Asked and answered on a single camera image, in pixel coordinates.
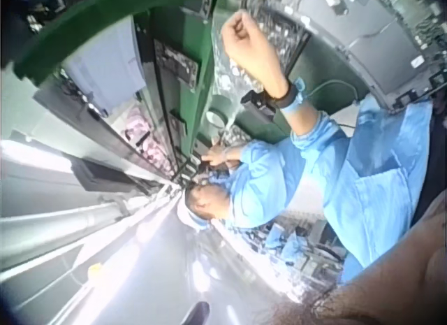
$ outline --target blue uniform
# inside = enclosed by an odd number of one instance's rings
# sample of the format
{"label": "blue uniform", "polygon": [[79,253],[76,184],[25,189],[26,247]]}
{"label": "blue uniform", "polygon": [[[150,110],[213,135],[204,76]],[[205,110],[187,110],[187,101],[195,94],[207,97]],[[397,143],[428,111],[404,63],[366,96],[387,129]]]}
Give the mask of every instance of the blue uniform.
{"label": "blue uniform", "polygon": [[290,203],[303,173],[310,174],[335,233],[363,268],[370,265],[410,227],[427,169],[431,114],[432,104],[424,102],[389,115],[369,95],[352,138],[320,112],[307,135],[248,144],[241,166],[218,181],[230,192],[230,223],[269,222]]}

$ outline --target wire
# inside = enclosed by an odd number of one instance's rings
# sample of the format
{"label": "wire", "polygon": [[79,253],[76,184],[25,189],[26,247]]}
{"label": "wire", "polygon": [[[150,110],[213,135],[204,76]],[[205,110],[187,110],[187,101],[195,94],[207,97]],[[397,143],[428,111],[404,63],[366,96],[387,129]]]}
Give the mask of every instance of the wire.
{"label": "wire", "polygon": [[385,26],[383,26],[380,30],[376,31],[375,33],[372,34],[365,34],[365,35],[360,35],[359,37],[357,37],[354,41],[352,41],[351,43],[349,43],[347,49],[351,49],[354,45],[357,44],[358,41],[362,40],[362,39],[366,39],[366,38],[373,38],[376,37],[377,35],[382,34],[385,30],[387,30],[389,28],[390,25],[392,25],[394,22],[396,22],[397,19],[394,19],[393,21],[389,22],[388,24],[386,24]]}
{"label": "wire", "polygon": [[331,84],[341,84],[341,85],[345,85],[345,86],[349,87],[350,89],[352,89],[352,92],[354,94],[354,97],[356,98],[356,101],[359,100],[357,89],[352,84],[349,84],[348,82],[345,82],[343,80],[338,80],[338,79],[331,79],[331,80],[328,80],[328,81],[320,84],[319,86],[315,87],[308,95],[306,95],[306,97],[310,98],[312,95],[314,95],[315,93],[317,93],[324,87],[331,85]]}
{"label": "wire", "polygon": [[341,127],[356,129],[354,126],[351,126],[350,124],[338,124],[338,125]]}

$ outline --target black wristband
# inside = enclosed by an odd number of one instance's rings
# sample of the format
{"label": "black wristband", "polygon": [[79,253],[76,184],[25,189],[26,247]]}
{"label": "black wristband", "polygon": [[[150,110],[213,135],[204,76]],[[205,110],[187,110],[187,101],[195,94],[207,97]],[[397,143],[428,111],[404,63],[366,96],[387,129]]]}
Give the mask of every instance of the black wristband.
{"label": "black wristband", "polygon": [[277,108],[286,108],[287,106],[291,105],[296,96],[298,95],[298,88],[295,84],[292,84],[291,82],[288,82],[288,91],[285,96],[283,96],[280,99],[273,99],[274,105]]}

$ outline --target white cap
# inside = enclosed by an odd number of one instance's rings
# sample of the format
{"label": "white cap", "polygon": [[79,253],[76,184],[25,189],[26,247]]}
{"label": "white cap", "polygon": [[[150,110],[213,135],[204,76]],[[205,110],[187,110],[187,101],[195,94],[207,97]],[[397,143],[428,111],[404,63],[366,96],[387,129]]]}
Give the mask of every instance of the white cap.
{"label": "white cap", "polygon": [[177,204],[177,216],[180,221],[187,226],[192,227],[196,231],[202,231],[208,227],[209,222],[200,218],[186,206],[185,191]]}

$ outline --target blue sleeve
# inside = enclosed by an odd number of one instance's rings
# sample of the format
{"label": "blue sleeve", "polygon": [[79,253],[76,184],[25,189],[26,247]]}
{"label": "blue sleeve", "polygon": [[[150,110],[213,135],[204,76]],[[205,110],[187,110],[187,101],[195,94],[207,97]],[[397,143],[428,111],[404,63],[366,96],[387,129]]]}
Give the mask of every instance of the blue sleeve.
{"label": "blue sleeve", "polygon": [[235,225],[252,228],[275,218],[285,208],[284,158],[275,146],[254,141],[242,152],[249,172],[238,182],[233,204]]}
{"label": "blue sleeve", "polygon": [[326,112],[319,112],[314,128],[305,135],[292,132],[291,140],[306,159],[306,171],[316,178],[324,191],[325,203],[337,181],[348,152],[349,139],[340,126]]}
{"label": "blue sleeve", "polygon": [[259,140],[253,140],[242,149],[240,161],[252,164],[259,159],[264,159],[274,149],[274,146]]}

